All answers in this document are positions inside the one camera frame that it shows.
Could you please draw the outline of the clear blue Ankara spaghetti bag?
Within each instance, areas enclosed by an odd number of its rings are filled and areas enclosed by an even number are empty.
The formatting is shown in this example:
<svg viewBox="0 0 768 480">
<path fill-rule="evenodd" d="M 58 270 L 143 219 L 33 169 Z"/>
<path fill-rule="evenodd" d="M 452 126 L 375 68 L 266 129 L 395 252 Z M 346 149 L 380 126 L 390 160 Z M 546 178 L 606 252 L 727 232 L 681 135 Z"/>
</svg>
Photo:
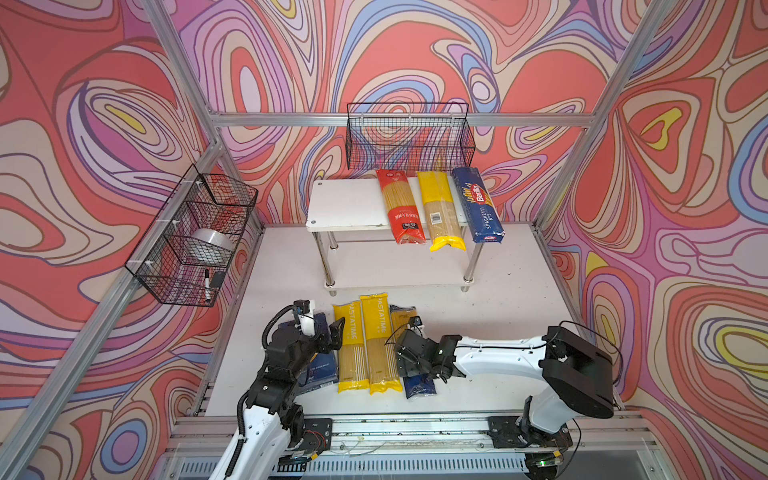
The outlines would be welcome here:
<svg viewBox="0 0 768 480">
<path fill-rule="evenodd" d="M 400 335 L 402 335 L 406 330 L 411 330 L 408 326 L 408 320 L 411 316 L 415 315 L 418 315 L 418 311 L 415 307 L 399 307 L 396 305 L 390 306 L 390 318 L 392 321 L 393 332 L 390 338 L 387 340 L 388 345 L 394 346 Z M 437 394 L 434 381 L 427 374 L 420 374 L 409 377 L 406 377 L 404 374 L 402 374 L 401 380 L 404 386 L 406 398 L 408 400 L 414 398 L 425 398 Z"/>
</svg>

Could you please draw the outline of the yellow clear spaghetti bag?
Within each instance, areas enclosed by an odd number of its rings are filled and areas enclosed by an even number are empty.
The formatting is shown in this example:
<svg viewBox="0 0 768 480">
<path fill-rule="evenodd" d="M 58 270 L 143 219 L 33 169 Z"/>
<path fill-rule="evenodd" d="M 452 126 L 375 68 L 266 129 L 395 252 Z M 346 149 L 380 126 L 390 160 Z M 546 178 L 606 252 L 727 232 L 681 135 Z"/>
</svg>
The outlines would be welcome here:
<svg viewBox="0 0 768 480">
<path fill-rule="evenodd" d="M 444 247 L 465 251 L 448 175 L 439 171 L 421 171 L 417 173 L 417 179 L 431 238 L 430 251 Z"/>
</svg>

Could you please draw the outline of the red spaghetti bag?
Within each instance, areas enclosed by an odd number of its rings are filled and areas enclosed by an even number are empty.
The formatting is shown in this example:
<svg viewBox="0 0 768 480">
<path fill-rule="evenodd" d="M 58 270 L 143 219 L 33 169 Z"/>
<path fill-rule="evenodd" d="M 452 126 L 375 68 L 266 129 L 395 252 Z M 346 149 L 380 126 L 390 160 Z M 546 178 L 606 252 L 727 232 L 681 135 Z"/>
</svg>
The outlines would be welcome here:
<svg viewBox="0 0 768 480">
<path fill-rule="evenodd" d="M 423 244 L 426 237 L 405 171 L 376 171 L 389 225 L 398 244 Z"/>
</svg>

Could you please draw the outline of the blue Barilla spaghetti bag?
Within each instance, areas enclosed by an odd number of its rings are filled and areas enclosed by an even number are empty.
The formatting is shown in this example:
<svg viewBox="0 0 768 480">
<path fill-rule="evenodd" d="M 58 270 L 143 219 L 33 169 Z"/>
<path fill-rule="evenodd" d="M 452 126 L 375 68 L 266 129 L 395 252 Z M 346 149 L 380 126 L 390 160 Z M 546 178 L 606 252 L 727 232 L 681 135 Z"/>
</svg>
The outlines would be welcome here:
<svg viewBox="0 0 768 480">
<path fill-rule="evenodd" d="M 505 231 L 479 170 L 475 167 L 458 167 L 452 170 L 451 175 L 473 241 L 501 243 Z"/>
</svg>

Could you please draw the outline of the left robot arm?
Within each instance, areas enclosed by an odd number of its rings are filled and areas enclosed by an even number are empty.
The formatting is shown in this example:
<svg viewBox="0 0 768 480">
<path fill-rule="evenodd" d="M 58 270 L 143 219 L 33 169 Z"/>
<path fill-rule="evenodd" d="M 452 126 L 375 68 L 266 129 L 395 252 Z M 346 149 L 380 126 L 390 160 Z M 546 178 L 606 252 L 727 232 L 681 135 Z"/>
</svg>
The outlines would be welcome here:
<svg viewBox="0 0 768 480">
<path fill-rule="evenodd" d="M 266 479 L 281 464 L 307 464 L 329 449 L 332 422 L 306 422 L 295 398 L 315 355 L 340 349 L 343 328 L 339 320 L 313 336 L 287 325 L 262 335 L 264 361 L 237 401 L 237 430 L 212 479 Z"/>
</svg>

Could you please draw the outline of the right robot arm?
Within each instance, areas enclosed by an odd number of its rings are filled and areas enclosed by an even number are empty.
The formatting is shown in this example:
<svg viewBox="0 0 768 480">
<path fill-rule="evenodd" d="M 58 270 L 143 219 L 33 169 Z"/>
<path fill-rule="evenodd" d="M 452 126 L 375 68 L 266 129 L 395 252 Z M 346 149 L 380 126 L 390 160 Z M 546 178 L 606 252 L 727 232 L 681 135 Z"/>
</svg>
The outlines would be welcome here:
<svg viewBox="0 0 768 480">
<path fill-rule="evenodd" d="M 500 428 L 502 440 L 517 448 L 553 441 L 578 416 L 614 416 L 610 356 L 560 325 L 522 340 L 444 335 L 434 341 L 407 327 L 390 343 L 403 377 L 427 375 L 446 382 L 494 374 L 544 381 L 547 387 L 526 397 L 512 425 Z"/>
</svg>

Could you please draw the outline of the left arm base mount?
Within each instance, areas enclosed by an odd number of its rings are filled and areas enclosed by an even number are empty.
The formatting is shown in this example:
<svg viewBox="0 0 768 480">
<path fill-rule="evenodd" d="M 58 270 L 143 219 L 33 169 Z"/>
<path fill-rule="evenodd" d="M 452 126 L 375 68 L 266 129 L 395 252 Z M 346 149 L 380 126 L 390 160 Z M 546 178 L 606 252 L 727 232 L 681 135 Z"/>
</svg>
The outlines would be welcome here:
<svg viewBox="0 0 768 480">
<path fill-rule="evenodd" d="M 333 420 L 329 417 L 310 418 L 304 423 L 301 439 L 289 448 L 283 460 L 301 462 L 317 458 L 332 446 Z"/>
</svg>

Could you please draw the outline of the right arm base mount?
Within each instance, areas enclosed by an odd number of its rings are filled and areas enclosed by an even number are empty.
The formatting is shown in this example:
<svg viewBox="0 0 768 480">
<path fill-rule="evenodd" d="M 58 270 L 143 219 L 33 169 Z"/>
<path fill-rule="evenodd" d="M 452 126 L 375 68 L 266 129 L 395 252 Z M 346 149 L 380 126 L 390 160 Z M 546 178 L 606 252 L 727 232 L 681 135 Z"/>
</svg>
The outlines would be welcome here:
<svg viewBox="0 0 768 480">
<path fill-rule="evenodd" d="M 569 430 L 562 426 L 555 433 L 546 433 L 523 426 L 519 416 L 490 416 L 486 434 L 496 449 L 555 449 L 573 446 Z"/>
</svg>

